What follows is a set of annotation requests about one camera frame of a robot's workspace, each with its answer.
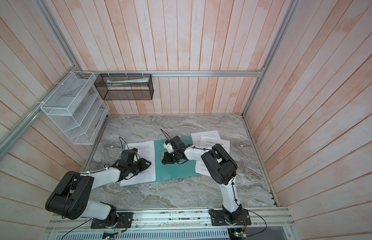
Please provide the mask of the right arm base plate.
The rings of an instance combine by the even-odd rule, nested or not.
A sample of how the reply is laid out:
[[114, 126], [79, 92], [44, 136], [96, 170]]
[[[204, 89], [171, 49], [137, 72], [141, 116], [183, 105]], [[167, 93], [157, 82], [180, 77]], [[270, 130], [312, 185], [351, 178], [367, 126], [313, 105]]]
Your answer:
[[246, 227], [252, 224], [249, 212], [244, 209], [237, 209], [233, 213], [226, 210], [210, 209], [209, 215], [213, 226], [242, 225]]

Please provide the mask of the green file folder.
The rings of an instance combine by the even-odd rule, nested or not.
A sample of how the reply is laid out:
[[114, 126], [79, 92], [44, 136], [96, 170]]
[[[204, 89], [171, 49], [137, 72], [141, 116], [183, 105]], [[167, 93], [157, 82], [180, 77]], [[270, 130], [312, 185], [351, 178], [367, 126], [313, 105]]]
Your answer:
[[173, 179], [182, 179], [188, 177], [200, 176], [195, 172], [196, 161], [188, 161], [185, 164], [162, 164], [162, 153], [166, 152], [166, 148], [163, 146], [166, 139], [155, 140], [155, 170], [156, 180], [155, 182], [163, 182]]

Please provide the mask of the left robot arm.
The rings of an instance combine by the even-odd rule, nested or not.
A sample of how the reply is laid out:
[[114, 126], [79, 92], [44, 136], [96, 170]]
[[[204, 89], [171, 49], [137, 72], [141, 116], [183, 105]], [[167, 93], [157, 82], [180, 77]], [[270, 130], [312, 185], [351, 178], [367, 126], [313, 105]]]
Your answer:
[[119, 216], [113, 205], [90, 200], [93, 189], [129, 180], [147, 170], [152, 163], [142, 158], [138, 149], [123, 150], [120, 157], [102, 170], [67, 172], [46, 201], [45, 209], [62, 218], [88, 218], [100, 221], [106, 228], [114, 228]]

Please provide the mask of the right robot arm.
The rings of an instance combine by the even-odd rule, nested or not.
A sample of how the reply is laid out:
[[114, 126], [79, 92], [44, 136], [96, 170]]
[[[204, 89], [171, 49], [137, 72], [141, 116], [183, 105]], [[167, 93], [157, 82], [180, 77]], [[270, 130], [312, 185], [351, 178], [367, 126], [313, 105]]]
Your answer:
[[212, 177], [220, 186], [223, 197], [221, 210], [209, 210], [214, 226], [234, 225], [241, 219], [242, 204], [236, 189], [236, 176], [238, 165], [230, 154], [220, 144], [210, 148], [186, 145], [178, 136], [166, 140], [164, 143], [164, 156], [162, 164], [184, 164], [191, 160], [201, 160]]

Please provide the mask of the printed paper sheet front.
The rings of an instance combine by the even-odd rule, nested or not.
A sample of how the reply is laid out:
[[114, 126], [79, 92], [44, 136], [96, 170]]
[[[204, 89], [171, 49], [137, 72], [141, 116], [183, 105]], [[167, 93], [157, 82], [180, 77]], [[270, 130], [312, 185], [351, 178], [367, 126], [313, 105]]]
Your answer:
[[134, 150], [137, 154], [135, 154], [133, 163], [129, 166], [129, 170], [132, 172], [120, 181], [120, 187], [151, 183], [159, 180], [156, 172], [154, 141], [131, 143], [125, 149]]

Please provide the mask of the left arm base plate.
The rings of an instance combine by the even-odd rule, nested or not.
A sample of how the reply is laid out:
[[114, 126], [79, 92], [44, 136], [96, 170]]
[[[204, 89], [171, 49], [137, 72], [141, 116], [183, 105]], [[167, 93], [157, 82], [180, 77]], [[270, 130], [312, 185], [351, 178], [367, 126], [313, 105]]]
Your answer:
[[133, 212], [115, 212], [105, 220], [94, 220], [91, 229], [128, 229], [132, 225]]

